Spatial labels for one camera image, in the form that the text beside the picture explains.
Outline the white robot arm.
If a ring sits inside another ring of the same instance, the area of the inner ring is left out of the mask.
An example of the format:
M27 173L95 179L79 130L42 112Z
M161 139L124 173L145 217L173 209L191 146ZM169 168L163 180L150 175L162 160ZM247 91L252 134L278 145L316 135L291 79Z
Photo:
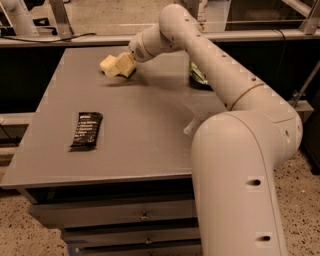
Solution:
M194 134L192 181L203 256L288 256L273 171L299 148L296 110L261 79L204 37L178 4L138 33L128 50L100 65L129 76L137 63L185 51L226 110Z

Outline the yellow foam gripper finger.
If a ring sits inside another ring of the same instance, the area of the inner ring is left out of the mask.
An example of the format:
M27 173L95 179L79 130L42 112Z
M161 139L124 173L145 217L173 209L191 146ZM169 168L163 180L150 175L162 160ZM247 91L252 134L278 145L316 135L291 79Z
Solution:
M122 70L117 66L116 60L117 58L112 55L109 55L105 59L104 73L109 78L115 77L122 72Z
M120 74L131 74L136 68L136 61L130 53L121 53L117 57L116 66Z

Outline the grey robot base left background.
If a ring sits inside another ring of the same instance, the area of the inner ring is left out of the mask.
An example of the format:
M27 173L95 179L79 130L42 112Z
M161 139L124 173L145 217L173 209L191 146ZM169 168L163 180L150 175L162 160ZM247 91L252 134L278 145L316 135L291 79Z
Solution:
M38 31L24 0L0 0L0 7L17 36L38 36Z

